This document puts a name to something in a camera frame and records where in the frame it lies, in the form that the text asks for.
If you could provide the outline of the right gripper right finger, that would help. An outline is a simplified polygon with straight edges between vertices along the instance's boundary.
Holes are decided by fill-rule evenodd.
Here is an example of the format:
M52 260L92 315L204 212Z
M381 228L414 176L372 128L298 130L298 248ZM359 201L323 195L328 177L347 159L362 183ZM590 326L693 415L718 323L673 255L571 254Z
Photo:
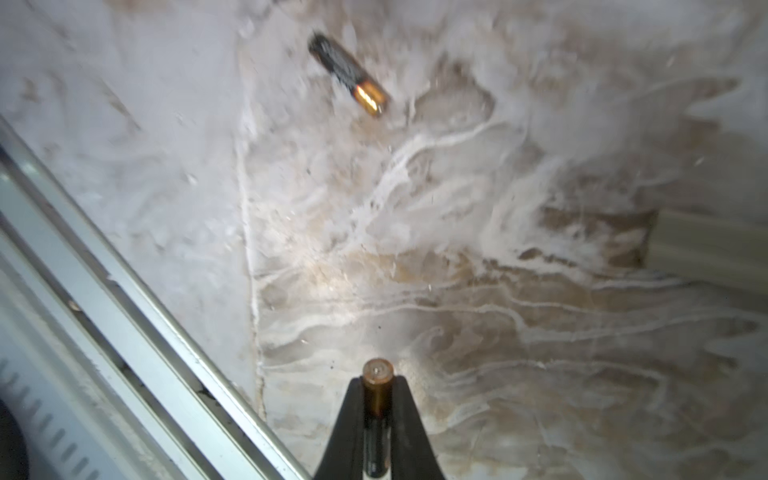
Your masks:
M445 480L404 376L393 380L391 410L391 479Z

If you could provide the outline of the white remote control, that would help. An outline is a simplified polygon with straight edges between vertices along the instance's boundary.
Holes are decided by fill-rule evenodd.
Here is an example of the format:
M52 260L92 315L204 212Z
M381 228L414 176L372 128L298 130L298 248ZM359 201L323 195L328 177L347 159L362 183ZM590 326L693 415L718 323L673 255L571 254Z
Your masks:
M659 211L642 264L689 280L767 294L767 228L672 209Z

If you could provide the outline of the AAA battery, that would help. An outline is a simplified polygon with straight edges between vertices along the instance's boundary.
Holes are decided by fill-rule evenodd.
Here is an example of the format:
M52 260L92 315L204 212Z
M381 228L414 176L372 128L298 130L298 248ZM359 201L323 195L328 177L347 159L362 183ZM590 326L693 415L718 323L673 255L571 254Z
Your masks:
M384 477L390 468L390 417L393 365L386 359L367 361L362 371L365 420L363 469L373 479Z
M369 115L378 118L386 112L389 95L338 42L315 32L309 40L308 50Z

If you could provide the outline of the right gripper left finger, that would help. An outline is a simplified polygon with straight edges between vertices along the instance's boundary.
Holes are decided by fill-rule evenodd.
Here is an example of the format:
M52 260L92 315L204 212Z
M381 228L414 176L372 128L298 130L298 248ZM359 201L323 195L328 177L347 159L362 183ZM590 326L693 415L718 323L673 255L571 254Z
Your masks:
M348 385L314 480L363 479L364 387L359 377Z

